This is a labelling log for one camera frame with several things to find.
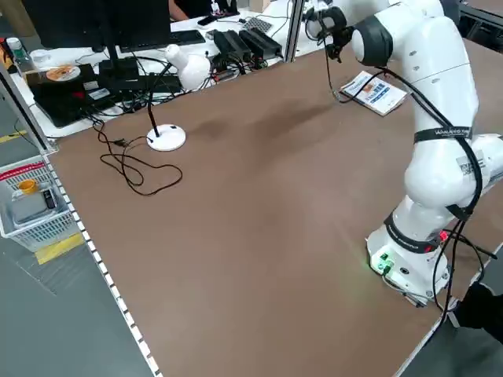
metal frame post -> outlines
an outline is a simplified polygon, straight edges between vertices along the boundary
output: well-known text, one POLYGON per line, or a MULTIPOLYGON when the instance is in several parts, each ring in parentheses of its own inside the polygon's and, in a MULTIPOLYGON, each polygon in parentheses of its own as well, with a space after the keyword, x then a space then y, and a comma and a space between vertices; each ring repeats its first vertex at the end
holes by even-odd
POLYGON ((0 84, 0 94, 19 119, 20 125, 27 131, 33 144, 39 149, 40 154, 44 156, 56 152, 56 145, 49 141, 43 133, 3 64, 0 64, 0 84))
POLYGON ((299 41, 300 25, 305 0, 292 0, 292 12, 290 14, 290 28, 285 47, 285 62, 292 63, 296 58, 297 42, 299 41))

white plastic basket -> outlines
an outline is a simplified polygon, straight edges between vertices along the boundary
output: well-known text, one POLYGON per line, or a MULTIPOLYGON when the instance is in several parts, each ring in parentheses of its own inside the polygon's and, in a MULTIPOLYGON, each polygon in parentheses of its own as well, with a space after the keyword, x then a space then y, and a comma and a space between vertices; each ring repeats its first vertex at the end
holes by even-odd
POLYGON ((64 204, 61 193, 55 188, 57 201, 64 205, 64 210, 36 223, 20 229, 14 229, 7 217, 4 205, 6 200, 11 200, 12 193, 17 190, 17 185, 25 179, 35 179, 38 183, 54 183, 47 166, 41 156, 31 157, 19 163, 13 163, 0 168, 0 233, 3 238, 11 239, 29 251, 38 249, 64 240, 77 233, 79 228, 72 214, 64 204))

white robotic arm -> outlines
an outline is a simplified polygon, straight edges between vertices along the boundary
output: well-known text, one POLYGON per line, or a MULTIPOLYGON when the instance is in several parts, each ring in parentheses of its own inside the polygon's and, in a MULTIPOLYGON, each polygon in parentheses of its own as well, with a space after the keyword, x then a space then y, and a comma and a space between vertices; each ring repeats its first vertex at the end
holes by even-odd
POLYGON ((334 5, 307 21, 311 36, 333 35, 332 58, 352 37, 354 54, 364 65, 385 67, 390 59, 399 60, 402 77, 452 124, 445 128, 414 102, 416 133, 406 196, 367 240, 371 267, 425 305, 434 285, 438 291, 450 277, 446 257, 439 257, 442 229, 475 192, 473 166, 454 137, 471 145, 483 192, 503 176, 503 140, 496 134, 472 137, 479 107, 472 70, 457 27, 444 16, 439 0, 340 0, 334 5))

white lamp base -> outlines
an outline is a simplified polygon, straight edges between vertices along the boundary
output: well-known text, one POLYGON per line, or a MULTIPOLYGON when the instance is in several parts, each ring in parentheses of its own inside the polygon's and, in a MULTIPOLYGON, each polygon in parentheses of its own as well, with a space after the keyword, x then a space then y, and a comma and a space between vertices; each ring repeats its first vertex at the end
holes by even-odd
POLYGON ((157 126, 160 136, 156 136, 156 131, 152 128, 147 134, 147 143, 150 148, 161 152, 174 151, 185 143, 185 131, 173 124, 162 124, 157 126))

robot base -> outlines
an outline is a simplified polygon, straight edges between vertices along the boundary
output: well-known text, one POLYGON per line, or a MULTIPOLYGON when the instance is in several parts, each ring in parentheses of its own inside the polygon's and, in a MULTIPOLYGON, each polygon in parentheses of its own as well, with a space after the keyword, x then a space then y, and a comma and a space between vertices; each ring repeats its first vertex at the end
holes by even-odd
MULTIPOLYGON (((416 254, 400 247, 387 234, 382 225, 367 239, 370 267, 387 282, 406 292, 414 305, 426 306, 433 299, 433 269, 441 247, 427 254, 416 254)), ((447 258, 442 256, 437 268, 435 288, 437 293, 449 281, 447 258)))

